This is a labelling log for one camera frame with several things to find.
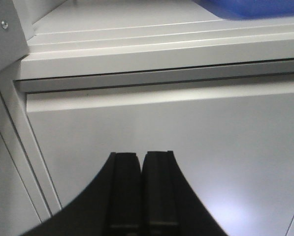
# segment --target gray metal strip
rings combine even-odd
[[[21,92],[94,89],[294,73],[294,60],[16,81]]]

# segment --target cabinet door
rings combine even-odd
[[[29,51],[12,0],[0,0],[0,70]]]
[[[40,222],[0,135],[0,236],[16,236]]]
[[[173,150],[230,236],[284,236],[294,214],[294,75],[29,94],[63,205],[111,152]]]

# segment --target blue container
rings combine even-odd
[[[294,14],[294,0],[209,0],[243,17]]]

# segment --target screw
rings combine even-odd
[[[1,21],[1,27],[6,30],[8,28],[8,22],[7,21]]]

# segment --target white shelf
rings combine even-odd
[[[34,29],[18,79],[294,58],[294,17],[225,20],[190,0],[68,0]]]

